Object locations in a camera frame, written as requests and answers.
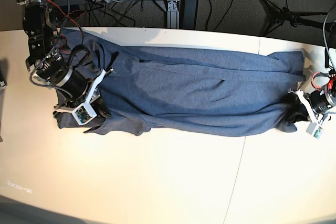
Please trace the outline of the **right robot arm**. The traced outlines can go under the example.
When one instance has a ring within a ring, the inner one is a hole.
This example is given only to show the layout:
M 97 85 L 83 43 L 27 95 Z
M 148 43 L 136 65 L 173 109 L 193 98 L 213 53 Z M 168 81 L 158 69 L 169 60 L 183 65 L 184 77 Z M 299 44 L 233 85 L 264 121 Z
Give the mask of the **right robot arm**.
M 57 108 L 73 110 L 85 102 L 93 83 L 80 69 L 92 63 L 99 45 L 85 36 L 77 22 L 82 11 L 74 0 L 17 0 L 25 9 L 23 29 L 28 36 L 25 61 L 32 84 L 54 89 Z

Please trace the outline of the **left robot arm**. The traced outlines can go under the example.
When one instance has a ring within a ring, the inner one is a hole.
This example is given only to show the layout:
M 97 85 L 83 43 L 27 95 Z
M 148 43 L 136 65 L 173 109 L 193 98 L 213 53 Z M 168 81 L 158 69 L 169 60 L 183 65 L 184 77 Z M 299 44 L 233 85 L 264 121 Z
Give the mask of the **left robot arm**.
M 91 27 L 86 28 L 86 32 L 115 44 L 130 47 L 194 48 L 260 55 L 269 55 L 278 51 L 302 51 L 306 58 L 307 75 L 310 75 L 312 71 L 327 71 L 324 67 L 325 58 L 335 59 L 335 33 L 327 39 L 329 52 L 325 52 L 322 46 L 300 42 L 198 30 Z

